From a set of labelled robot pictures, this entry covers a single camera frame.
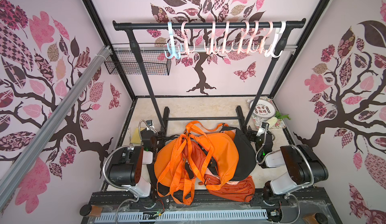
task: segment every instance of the butterfly decal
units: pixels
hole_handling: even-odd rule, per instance
[[[236,71],[236,72],[234,72],[234,74],[236,74],[236,76],[240,76],[240,79],[245,82],[245,79],[247,79],[248,76],[256,77],[255,76],[256,71],[254,70],[255,67],[256,67],[256,62],[253,62],[252,64],[249,65],[249,67],[246,71]]]
[[[121,95],[118,90],[115,89],[115,87],[110,83],[110,89],[111,93],[113,94],[113,99],[110,101],[109,109],[112,109],[113,107],[119,106],[119,96]]]

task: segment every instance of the flexible metal hose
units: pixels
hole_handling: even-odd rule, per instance
[[[109,185],[111,185],[111,186],[113,186],[113,187],[115,187],[115,188],[118,188],[118,189],[129,190],[128,187],[123,187],[123,186],[120,186],[120,185],[116,185],[116,184],[114,184],[113,182],[111,182],[111,180],[107,177],[107,174],[106,174],[106,166],[107,166],[107,163],[109,162],[109,160],[111,159],[111,156],[113,156],[113,154],[114,154],[115,152],[117,152],[118,150],[123,149],[123,148],[134,149],[134,147],[131,147],[131,146],[120,146],[120,147],[114,149],[114,150],[109,154],[109,156],[106,158],[106,161],[104,162],[103,167],[102,167],[102,173],[103,173],[103,176],[104,176],[106,182],[107,182]]]
[[[135,200],[132,198],[126,199],[126,200],[122,201],[121,204],[119,204],[119,207],[117,208],[117,211],[115,212],[115,218],[114,218],[115,224],[118,224],[118,211],[119,211],[119,208],[123,205],[123,203],[126,203],[128,201],[138,202],[138,200],[139,200],[139,196],[137,196],[137,198]]]

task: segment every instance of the decorative plate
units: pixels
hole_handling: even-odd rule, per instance
[[[249,103],[249,109],[251,108],[253,101]],[[259,99],[258,104],[253,111],[253,114],[261,118],[272,118],[276,114],[276,108],[267,100]]]

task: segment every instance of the orange bag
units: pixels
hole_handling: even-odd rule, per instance
[[[192,121],[186,125],[186,131],[179,138],[173,140],[160,150],[157,160],[154,164],[154,172],[158,183],[170,187],[170,194],[176,203],[181,203],[173,194],[177,190],[183,190],[183,203],[190,205],[194,198],[194,185],[196,177],[205,183],[204,175],[208,164],[213,157],[217,162],[217,173],[220,177],[219,183],[207,184],[208,190],[220,190],[234,175],[239,154],[232,139],[224,133],[206,134],[195,124],[201,124],[199,121]],[[191,132],[201,134],[196,137]],[[196,141],[208,153],[205,155],[200,147],[191,139]],[[188,162],[194,177],[189,178],[188,171],[185,169],[185,162]]]

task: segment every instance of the clothes rack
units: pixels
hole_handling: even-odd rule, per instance
[[[274,54],[278,55],[287,45],[288,36],[290,35],[291,31],[295,28],[303,28],[306,23],[306,19],[302,19],[301,21],[286,21],[286,28],[281,36],[281,38],[278,40],[277,45],[274,50]],[[173,29],[180,29],[182,23],[173,23],[172,28]],[[241,106],[236,107],[236,114],[237,116],[233,117],[169,117],[169,108],[165,107],[163,116],[161,116],[161,112],[158,108],[157,100],[154,96],[154,92],[152,89],[152,86],[150,84],[149,78],[147,76],[147,72],[144,66],[144,62],[142,59],[141,54],[141,48],[135,38],[133,30],[136,29],[167,29],[166,23],[116,23],[113,21],[114,29],[117,31],[125,31],[129,42],[130,42],[130,49],[132,53],[134,54],[136,61],[138,63],[138,67],[142,73],[143,79],[146,84],[146,88],[149,92],[151,101],[153,103],[154,109],[156,111],[158,120],[161,124],[161,136],[166,136],[167,132],[167,122],[172,120],[224,120],[224,119],[237,119],[239,120],[240,128],[241,130],[246,134],[247,133],[247,124],[249,119],[252,116],[253,110],[256,107],[256,104],[258,102],[258,99],[260,98],[264,87],[266,86],[269,77],[271,76],[271,73],[273,71],[273,68],[275,67],[275,64],[279,57],[272,58],[271,62],[268,66],[267,72],[265,73],[263,77],[263,81],[261,82],[261,85],[257,91],[257,94],[255,96],[254,102],[248,112],[248,115],[246,118],[244,118],[244,115],[241,110]],[[216,29],[225,28],[226,23],[216,23]],[[255,28],[254,22],[249,22],[250,28]],[[269,28],[269,22],[259,22],[259,28]],[[273,22],[273,28],[280,28],[281,22]],[[246,24],[244,22],[237,22],[237,23],[230,23],[229,28],[246,28]],[[212,23],[186,23],[185,29],[212,29]],[[165,145],[164,140],[160,140],[159,142],[159,150]]]

